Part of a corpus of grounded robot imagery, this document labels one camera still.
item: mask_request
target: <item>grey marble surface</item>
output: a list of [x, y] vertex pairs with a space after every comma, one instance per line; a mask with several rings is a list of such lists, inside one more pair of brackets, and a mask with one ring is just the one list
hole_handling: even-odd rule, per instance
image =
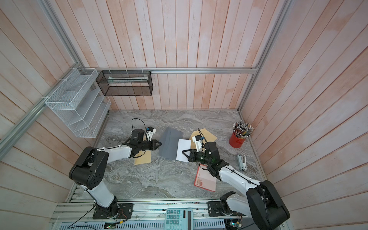
[[[139, 118], [146, 127], [156, 129], [153, 139], [160, 139], [167, 127], [183, 132], [188, 139], [197, 128], [206, 128], [217, 137], [216, 144], [223, 160], [238, 170], [237, 154], [247, 158], [246, 175], [261, 180], [255, 155], [248, 140], [241, 148], [229, 144], [232, 124], [239, 121], [236, 110], [134, 110], [112, 111], [98, 147], [116, 146], [125, 141], [131, 133], [132, 118]], [[133, 121], [134, 128], [144, 128], [139, 120]], [[134, 165], [134, 159], [111, 162], [105, 171], [105, 183], [118, 199], [129, 198], [215, 198], [235, 190], [231, 185], [217, 180], [216, 192], [194, 186], [198, 163], [168, 160], [159, 156], [159, 149], [152, 151], [151, 163]], [[90, 199], [87, 193], [80, 193], [74, 199]]]

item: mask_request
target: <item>white wire rack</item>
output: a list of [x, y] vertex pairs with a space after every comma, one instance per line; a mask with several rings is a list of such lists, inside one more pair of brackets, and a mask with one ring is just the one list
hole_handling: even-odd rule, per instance
[[99, 88], [89, 91], [96, 78], [96, 69], [76, 68], [46, 101], [76, 137], [96, 137], [110, 108]]

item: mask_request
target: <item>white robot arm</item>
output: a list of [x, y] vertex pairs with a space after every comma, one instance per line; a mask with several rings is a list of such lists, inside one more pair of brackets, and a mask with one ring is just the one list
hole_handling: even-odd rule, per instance
[[240, 212], [253, 218], [261, 230], [273, 230], [290, 218], [289, 211], [271, 182], [260, 182], [236, 171], [220, 158], [216, 143], [206, 142], [203, 145], [203, 139], [202, 135], [193, 137], [196, 149], [184, 150], [182, 153], [189, 162], [207, 165], [212, 176], [232, 185], [243, 195], [232, 191], [223, 195], [216, 213], [226, 215]]
[[[70, 179], [81, 185], [95, 200], [96, 211], [106, 218], [116, 218], [119, 213], [117, 198], [108, 190], [102, 181], [106, 164], [124, 158], [136, 158], [139, 151], [155, 150], [161, 143], [152, 139], [155, 129], [135, 129], [132, 136], [121, 145], [111, 148], [96, 149], [87, 147], [79, 156], [69, 173]], [[200, 162], [207, 165], [209, 173], [242, 193], [228, 192], [221, 197], [220, 215], [239, 212], [252, 217], [261, 230], [273, 230], [289, 217], [289, 211], [281, 200], [273, 184], [260, 182], [236, 171], [227, 162], [220, 159], [218, 148], [214, 142], [203, 145], [201, 136], [196, 136], [196, 149], [184, 150], [183, 154], [189, 162]]]
[[134, 129], [132, 135], [124, 143], [110, 148], [96, 149], [87, 147], [69, 172], [69, 178], [79, 184], [96, 200], [96, 211], [106, 218], [116, 218], [119, 206], [116, 197], [102, 181], [106, 165], [110, 162], [138, 158], [139, 151], [156, 150], [161, 142], [152, 139], [156, 130]]

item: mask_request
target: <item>calculator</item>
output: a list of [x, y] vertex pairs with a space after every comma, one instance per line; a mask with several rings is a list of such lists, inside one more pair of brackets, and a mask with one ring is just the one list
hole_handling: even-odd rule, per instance
[[193, 230], [191, 208], [168, 208], [165, 215], [166, 230]]

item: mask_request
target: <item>grey folder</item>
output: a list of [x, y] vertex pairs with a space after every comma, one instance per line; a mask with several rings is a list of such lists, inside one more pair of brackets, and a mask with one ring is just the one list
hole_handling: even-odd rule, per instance
[[162, 145], [159, 148], [159, 155], [176, 160], [176, 153], [178, 150], [179, 139], [183, 138], [183, 132], [180, 132], [174, 128], [166, 128], [165, 132], [160, 137]]

